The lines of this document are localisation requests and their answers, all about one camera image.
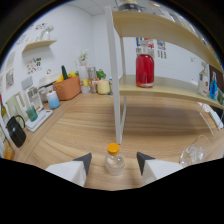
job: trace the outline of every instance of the vase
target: vase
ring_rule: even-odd
[[[81,61],[81,66],[87,66],[87,62],[86,62],[86,60]]]

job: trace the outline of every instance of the small glass bottle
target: small glass bottle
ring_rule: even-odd
[[[141,53],[136,59],[136,85],[150,88],[154,85],[154,60],[148,52],[148,41],[140,42]]]
[[[218,95],[218,88],[217,88],[216,73],[213,72],[213,77],[212,77],[209,97],[216,101],[217,95]]]
[[[118,176],[124,171],[124,156],[119,153],[119,145],[111,143],[107,147],[108,153],[105,157],[105,166],[109,174]]]

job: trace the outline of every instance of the red bottle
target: red bottle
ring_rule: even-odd
[[[136,85],[150,88],[154,85],[154,60],[148,53],[148,41],[141,41],[140,48],[136,59]]]

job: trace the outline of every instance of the orange bottle cap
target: orange bottle cap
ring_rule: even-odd
[[[112,156],[116,156],[119,153],[119,145],[117,143],[110,143],[107,146],[108,153]]]

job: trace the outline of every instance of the wooden table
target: wooden table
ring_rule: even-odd
[[[15,161],[41,169],[92,153],[85,187],[102,190],[139,188],[144,185],[136,153],[179,162],[180,154],[199,135],[211,142],[206,161],[222,158],[224,130],[203,112],[215,137],[199,114],[197,102],[163,97],[127,96],[127,115],[120,151],[125,156],[121,176],[110,176],[104,166],[107,145],[116,141],[113,98],[79,94],[60,107],[32,133],[26,130],[24,145],[15,148]]]

